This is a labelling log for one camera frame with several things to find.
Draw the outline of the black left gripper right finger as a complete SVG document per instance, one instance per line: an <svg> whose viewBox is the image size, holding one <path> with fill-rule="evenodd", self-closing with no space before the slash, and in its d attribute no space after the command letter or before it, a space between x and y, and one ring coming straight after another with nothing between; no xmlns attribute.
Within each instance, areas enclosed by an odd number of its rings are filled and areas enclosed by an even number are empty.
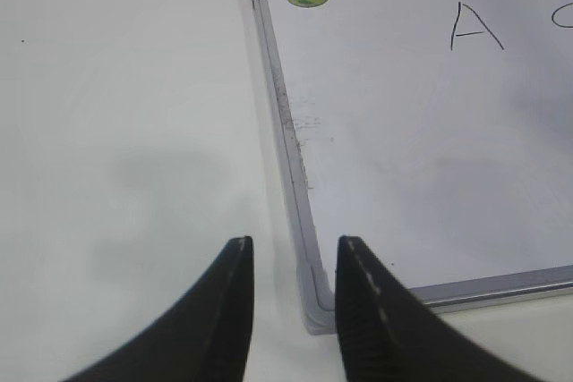
<svg viewBox="0 0 573 382"><path fill-rule="evenodd" d="M336 328L349 381L532 381L446 324L357 236L338 240Z"/></svg>

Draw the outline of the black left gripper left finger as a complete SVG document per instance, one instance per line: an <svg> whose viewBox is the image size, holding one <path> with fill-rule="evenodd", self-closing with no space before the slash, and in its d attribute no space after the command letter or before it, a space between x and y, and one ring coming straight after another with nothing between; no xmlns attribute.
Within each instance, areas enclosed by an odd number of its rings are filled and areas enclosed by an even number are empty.
<svg viewBox="0 0 573 382"><path fill-rule="evenodd" d="M198 281L131 341L73 381L241 381L253 326L253 241L233 238Z"/></svg>

